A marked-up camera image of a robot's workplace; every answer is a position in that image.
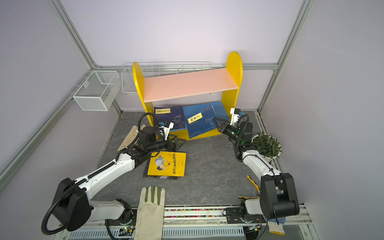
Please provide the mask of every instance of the white wall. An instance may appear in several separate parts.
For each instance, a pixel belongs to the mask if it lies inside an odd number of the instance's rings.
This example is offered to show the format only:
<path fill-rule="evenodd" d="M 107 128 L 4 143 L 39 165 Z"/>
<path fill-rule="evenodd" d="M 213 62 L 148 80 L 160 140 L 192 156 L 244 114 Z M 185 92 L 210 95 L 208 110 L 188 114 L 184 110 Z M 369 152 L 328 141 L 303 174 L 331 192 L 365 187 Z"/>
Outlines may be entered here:
<path fill-rule="evenodd" d="M 45 0 L 0 1 L 0 168 L 87 70 Z"/>
<path fill-rule="evenodd" d="M 123 62 L 275 63 L 302 0 L 62 0 L 98 65 Z"/>
<path fill-rule="evenodd" d="M 96 167 L 116 120 L 108 112 L 82 111 L 73 101 L 68 111 L 0 193 L 1 239 L 52 239 L 40 226 L 59 182 L 76 179 Z M 48 229 L 56 229 L 51 217 Z"/>
<path fill-rule="evenodd" d="M 320 239 L 382 239 L 383 9 L 316 1 L 262 112 Z"/>
<path fill-rule="evenodd" d="M 237 108 L 257 109 L 263 98 L 265 89 L 272 77 L 272 70 L 246 70 L 243 71 L 243 82 L 240 88 L 240 94 L 237 99 Z M 156 107 L 166 107 L 174 105 L 192 105 L 221 101 L 222 93 L 202 94 L 184 98 L 156 101 L 153 103 Z M 127 95 L 119 92 L 116 100 L 124 111 L 143 111 L 144 108 L 140 102 L 139 96 Z"/>
<path fill-rule="evenodd" d="M 45 0 L 0 1 L 0 33 L 1 168 L 88 68 Z M 53 238 L 40 225 L 57 184 L 94 170 L 115 120 L 73 102 L 0 193 L 0 239 Z"/>

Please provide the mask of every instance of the blue book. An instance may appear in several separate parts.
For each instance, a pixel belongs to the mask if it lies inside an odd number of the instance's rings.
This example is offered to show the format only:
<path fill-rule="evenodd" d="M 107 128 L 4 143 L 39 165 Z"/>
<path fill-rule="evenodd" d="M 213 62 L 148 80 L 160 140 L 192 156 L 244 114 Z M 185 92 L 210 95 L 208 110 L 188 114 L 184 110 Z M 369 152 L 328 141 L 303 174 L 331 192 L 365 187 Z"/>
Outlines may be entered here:
<path fill-rule="evenodd" d="M 196 137 L 215 129 L 216 125 L 213 122 L 213 118 L 222 118 L 229 121 L 229 117 L 221 101 L 186 106 L 183 107 L 183 111 L 189 138 Z M 197 120 L 189 123 L 188 119 L 192 117 Z"/>
<path fill-rule="evenodd" d="M 165 108 L 154 107 L 153 113 L 155 114 L 156 119 L 159 122 L 173 122 L 174 125 L 170 132 L 187 129 L 185 125 L 184 112 L 182 106 L 173 106 Z"/>

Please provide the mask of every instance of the yellow bookshelf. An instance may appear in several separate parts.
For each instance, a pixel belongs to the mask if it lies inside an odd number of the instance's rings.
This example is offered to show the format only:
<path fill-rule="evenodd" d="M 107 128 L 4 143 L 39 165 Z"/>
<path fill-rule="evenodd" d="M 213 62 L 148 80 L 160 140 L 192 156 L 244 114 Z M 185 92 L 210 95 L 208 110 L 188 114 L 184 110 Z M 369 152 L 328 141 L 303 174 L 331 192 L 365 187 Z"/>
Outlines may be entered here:
<path fill-rule="evenodd" d="M 144 78 L 140 65 L 134 62 L 132 71 L 137 93 L 147 113 L 153 113 L 154 101 L 222 91 L 221 101 L 230 117 L 230 110 L 236 106 L 243 80 L 243 63 L 239 53 L 235 51 L 229 54 L 225 68 Z M 149 116 L 148 119 L 153 126 L 152 119 Z M 171 134 L 191 140 L 186 129 Z M 220 132 L 214 129 L 192 139 L 219 134 Z"/>

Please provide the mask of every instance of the green-tipped glove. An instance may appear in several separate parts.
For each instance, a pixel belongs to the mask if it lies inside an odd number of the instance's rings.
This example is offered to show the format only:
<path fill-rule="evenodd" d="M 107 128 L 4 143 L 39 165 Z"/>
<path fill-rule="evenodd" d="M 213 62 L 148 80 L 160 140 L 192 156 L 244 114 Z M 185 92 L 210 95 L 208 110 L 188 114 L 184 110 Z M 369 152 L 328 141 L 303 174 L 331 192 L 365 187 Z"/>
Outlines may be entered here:
<path fill-rule="evenodd" d="M 135 240 L 161 240 L 165 200 L 164 188 L 149 186 L 141 189 Z"/>

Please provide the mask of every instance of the ventilation grille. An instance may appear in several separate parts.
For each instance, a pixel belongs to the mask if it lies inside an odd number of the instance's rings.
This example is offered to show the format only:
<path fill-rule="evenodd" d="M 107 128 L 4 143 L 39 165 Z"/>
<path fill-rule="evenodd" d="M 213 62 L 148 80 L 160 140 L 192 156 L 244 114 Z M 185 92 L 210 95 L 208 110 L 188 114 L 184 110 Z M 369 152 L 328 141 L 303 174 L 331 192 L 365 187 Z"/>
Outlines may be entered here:
<path fill-rule="evenodd" d="M 131 236 L 118 236 L 119 228 L 112 231 L 115 238 L 131 238 Z M 201 238 L 201 237 L 242 237 L 243 227 L 165 227 L 163 238 Z M 109 239 L 105 228 L 84 228 L 71 232 L 70 239 Z"/>

